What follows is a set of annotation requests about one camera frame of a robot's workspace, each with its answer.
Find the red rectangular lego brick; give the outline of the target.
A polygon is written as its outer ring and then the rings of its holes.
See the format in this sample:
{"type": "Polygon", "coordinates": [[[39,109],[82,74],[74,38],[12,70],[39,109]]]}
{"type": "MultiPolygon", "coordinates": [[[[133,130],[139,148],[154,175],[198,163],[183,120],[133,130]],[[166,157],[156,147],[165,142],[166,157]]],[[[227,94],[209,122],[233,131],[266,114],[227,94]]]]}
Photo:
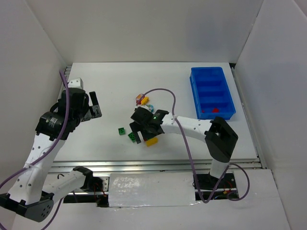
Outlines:
{"type": "Polygon", "coordinates": [[[219,113],[220,111],[219,111],[219,109],[218,108],[214,108],[213,110],[212,110],[212,113],[219,113]]]}

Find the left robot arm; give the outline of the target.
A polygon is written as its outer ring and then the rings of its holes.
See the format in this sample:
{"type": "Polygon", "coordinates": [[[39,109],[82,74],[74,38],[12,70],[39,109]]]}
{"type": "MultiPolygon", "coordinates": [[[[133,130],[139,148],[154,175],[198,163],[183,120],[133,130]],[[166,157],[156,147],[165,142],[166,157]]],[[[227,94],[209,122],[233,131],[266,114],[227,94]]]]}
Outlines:
{"type": "Polygon", "coordinates": [[[77,166],[52,183],[45,184],[53,161],[70,133],[85,121],[101,117],[95,92],[63,90],[61,97],[44,113],[36,126],[31,152],[12,188],[0,196],[1,207],[35,222],[42,222],[56,202],[70,192],[103,190],[103,180],[85,167],[77,166]]]}

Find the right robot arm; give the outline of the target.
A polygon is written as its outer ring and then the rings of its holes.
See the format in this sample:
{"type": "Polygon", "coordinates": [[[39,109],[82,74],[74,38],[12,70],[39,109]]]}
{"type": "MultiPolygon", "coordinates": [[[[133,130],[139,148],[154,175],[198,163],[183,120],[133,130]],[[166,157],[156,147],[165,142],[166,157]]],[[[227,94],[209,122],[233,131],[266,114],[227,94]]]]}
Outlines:
{"type": "Polygon", "coordinates": [[[213,159],[209,175],[217,179],[223,176],[238,141],[236,132],[219,116],[213,120],[198,120],[173,115],[165,110],[152,113],[139,107],[131,119],[130,128],[138,144],[141,143],[138,133],[144,140],[161,134],[182,134],[204,142],[213,159]]]}

